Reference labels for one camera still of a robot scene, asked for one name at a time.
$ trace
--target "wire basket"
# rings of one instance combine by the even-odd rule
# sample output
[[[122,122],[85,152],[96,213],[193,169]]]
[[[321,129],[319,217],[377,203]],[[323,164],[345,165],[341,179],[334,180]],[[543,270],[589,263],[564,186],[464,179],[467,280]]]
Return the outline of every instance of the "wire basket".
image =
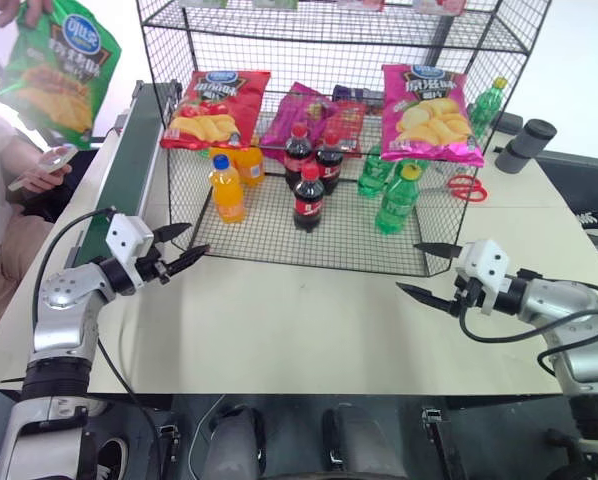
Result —
[[[297,10],[254,8],[251,0],[228,0],[225,9],[137,0],[137,9],[153,83],[172,85],[169,93],[155,89],[164,124],[193,71],[268,70],[272,77],[256,127],[262,135],[295,81],[326,96],[337,84],[382,91],[384,64],[466,73],[467,102],[504,76],[505,108],[549,4],[474,0],[458,17],[422,15],[405,0],[386,4],[382,12],[344,10],[334,0],[299,1]],[[491,134],[488,129],[480,139],[484,149]],[[362,152],[380,140],[380,117],[366,116]],[[266,159],[266,180],[246,189],[246,220],[226,225],[210,202],[210,159],[186,150],[170,150],[167,158],[171,221],[195,225],[179,239],[181,248],[210,243],[212,255],[229,258],[415,276],[450,267],[448,260],[413,245],[456,243],[466,202],[443,187],[456,173],[476,175],[474,168],[433,162],[419,181],[420,197],[405,231],[382,235],[374,228],[381,199],[356,193],[365,159],[348,159],[337,189],[326,199],[320,226],[308,234],[294,228],[293,197],[276,161]]]

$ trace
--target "blue bottle cap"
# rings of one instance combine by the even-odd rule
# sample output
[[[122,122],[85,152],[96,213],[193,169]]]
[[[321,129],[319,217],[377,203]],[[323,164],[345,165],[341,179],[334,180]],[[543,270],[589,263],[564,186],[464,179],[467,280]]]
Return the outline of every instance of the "blue bottle cap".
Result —
[[[225,170],[230,166],[230,160],[228,160],[228,156],[223,154],[215,155],[212,159],[212,163],[217,170]]]

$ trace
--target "smartphone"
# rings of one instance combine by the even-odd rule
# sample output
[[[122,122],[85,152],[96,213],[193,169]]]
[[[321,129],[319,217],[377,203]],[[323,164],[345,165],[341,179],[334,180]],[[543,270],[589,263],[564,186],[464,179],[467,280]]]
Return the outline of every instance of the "smartphone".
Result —
[[[39,167],[41,167],[48,173],[52,173],[55,170],[59,170],[70,160],[72,160],[72,157],[74,157],[78,151],[79,149],[77,147],[69,147],[68,151],[60,157],[45,159],[39,162]],[[23,180],[23,176],[17,177],[17,179],[14,182],[8,185],[8,190],[10,190],[11,192],[19,190],[21,187],[23,187]]]

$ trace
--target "shelf top tier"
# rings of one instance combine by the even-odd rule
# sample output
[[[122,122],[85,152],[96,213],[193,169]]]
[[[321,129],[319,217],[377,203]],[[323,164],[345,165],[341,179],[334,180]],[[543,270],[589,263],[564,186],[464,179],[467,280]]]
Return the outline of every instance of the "shelf top tier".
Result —
[[[171,0],[156,10],[141,10],[144,27],[213,35],[528,53],[506,24],[486,11],[438,17],[419,14],[409,5],[387,4],[383,12],[367,12],[339,8],[335,1],[300,1],[297,10],[273,10],[254,8],[251,0],[229,0],[225,9],[182,9],[177,0]]]

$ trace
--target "table surface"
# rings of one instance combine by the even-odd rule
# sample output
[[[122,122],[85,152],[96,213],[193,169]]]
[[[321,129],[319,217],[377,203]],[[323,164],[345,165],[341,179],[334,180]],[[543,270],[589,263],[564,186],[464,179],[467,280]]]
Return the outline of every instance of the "table surface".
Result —
[[[459,243],[492,238],[510,256],[510,272],[525,267],[598,284],[597,251],[537,163],[517,175],[494,167],[492,147],[508,138],[497,134],[491,142],[479,174],[490,195],[468,207]],[[117,144],[110,133],[53,233],[96,205]],[[144,215],[151,227],[168,218],[165,184],[159,181],[163,168],[163,162],[155,168]],[[78,235],[78,230],[66,235],[47,272],[63,268]],[[25,373],[39,260],[0,323],[0,381]],[[453,271],[399,278],[205,257],[166,286],[152,283],[133,297],[118,297],[102,310],[99,329],[117,367],[142,393],[559,392],[535,362],[545,349],[541,338],[475,343],[456,319],[395,286],[396,280],[413,283],[451,298],[454,278]],[[484,316],[478,309],[468,321],[486,336],[528,328],[514,317]],[[90,391],[123,392],[99,352]]]

